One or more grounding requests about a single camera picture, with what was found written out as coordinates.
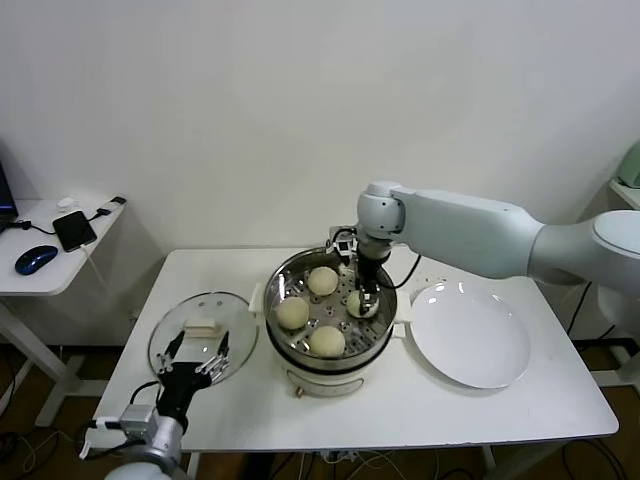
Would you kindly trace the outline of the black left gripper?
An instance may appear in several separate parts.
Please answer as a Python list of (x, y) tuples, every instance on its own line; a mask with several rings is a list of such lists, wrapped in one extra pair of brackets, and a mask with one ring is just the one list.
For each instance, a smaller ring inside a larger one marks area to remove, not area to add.
[(188, 429), (187, 412), (194, 395), (212, 385), (210, 375), (221, 375), (229, 365), (229, 332), (226, 332), (214, 356), (201, 363), (173, 363), (185, 337), (181, 330), (167, 345), (163, 353), (157, 353), (157, 373), (163, 387), (156, 408), (160, 416), (176, 420), (182, 429)]

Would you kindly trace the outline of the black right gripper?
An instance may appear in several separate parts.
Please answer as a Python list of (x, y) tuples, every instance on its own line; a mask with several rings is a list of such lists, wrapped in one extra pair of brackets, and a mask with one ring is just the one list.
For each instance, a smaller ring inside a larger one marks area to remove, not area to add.
[(372, 317), (378, 311), (378, 274), (385, 262), (385, 257), (369, 258), (362, 253), (357, 254), (355, 298), (356, 304), (361, 305), (362, 317)]

